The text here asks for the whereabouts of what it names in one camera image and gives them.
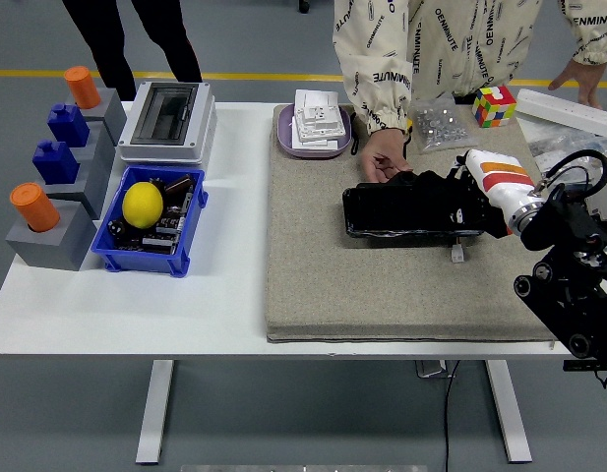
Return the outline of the robot right hand white shell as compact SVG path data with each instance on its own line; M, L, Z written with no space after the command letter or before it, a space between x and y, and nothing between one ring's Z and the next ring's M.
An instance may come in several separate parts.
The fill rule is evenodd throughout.
M447 179L460 186L451 220L496 238L521 235L544 204L526 170L509 155L471 149L455 158Z

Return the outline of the person's right hand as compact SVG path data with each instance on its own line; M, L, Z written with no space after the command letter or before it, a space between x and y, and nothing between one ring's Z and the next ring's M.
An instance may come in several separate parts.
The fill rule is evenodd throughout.
M363 150L360 162L364 180L368 183L386 183L399 172L411 171L403 157L404 134L400 129L382 129L372 133Z

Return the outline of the person's left hand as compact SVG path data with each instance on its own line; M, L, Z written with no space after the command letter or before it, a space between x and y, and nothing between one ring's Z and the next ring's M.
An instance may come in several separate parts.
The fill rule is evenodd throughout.
M577 102L592 108L601 109L597 97L597 88L604 75L607 64L580 64L572 59L563 71L548 85L548 90L559 89L565 82L573 80L578 85Z

